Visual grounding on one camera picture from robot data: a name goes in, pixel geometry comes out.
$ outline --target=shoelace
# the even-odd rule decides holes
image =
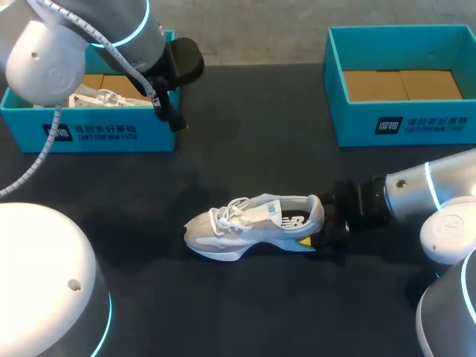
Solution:
[[[248,201],[247,197],[242,197],[239,199],[234,199],[231,201],[227,207],[222,207],[215,212],[213,212],[213,208],[208,211],[210,215],[210,223],[213,229],[213,232],[217,236],[222,236],[225,233],[223,231],[229,231],[230,229],[234,228],[237,230],[247,231],[250,230],[251,227],[247,226],[246,224],[250,221],[244,217],[245,212],[242,209],[238,208],[237,205]],[[237,217],[238,220],[242,223],[235,223],[231,221],[231,218]]]
[[[122,97],[108,89],[100,89],[97,91],[96,99],[102,100],[104,104],[117,105],[118,101],[121,100]]]

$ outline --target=black table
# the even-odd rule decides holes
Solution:
[[[85,231],[112,292],[120,356],[420,356],[418,227],[356,235],[346,259],[263,245],[236,263],[196,256],[181,227],[236,197],[321,193],[469,147],[339,149],[320,65],[207,68],[183,110],[190,129],[172,154],[52,155],[8,197]],[[0,186],[33,159],[1,123]]]

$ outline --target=shoe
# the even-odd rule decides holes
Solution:
[[[189,221],[184,240],[204,257],[238,260],[251,246],[267,242],[286,251],[314,251],[298,240],[324,225],[324,207],[317,196],[275,196],[234,199]]]

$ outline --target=brown cardboard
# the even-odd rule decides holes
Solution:
[[[81,83],[89,88],[99,90],[103,84],[103,78],[103,74],[85,74]]]
[[[400,71],[410,100],[462,100],[450,71]]]
[[[344,71],[353,102],[408,100],[398,71]]]
[[[126,76],[105,75],[101,89],[108,89],[122,97],[150,101],[143,97]]]

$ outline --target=teal cardboard box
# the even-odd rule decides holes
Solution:
[[[175,38],[166,32],[167,40]],[[116,74],[91,46],[86,51],[87,74]],[[169,92],[179,107],[180,91]],[[51,128],[54,109],[34,109],[10,89],[0,105],[3,120],[21,150],[40,152]],[[52,152],[169,152],[175,134],[152,107],[64,108]]]
[[[351,101],[345,71],[450,71],[462,99]],[[476,143],[476,41],[468,26],[330,28],[323,78],[341,147]]]

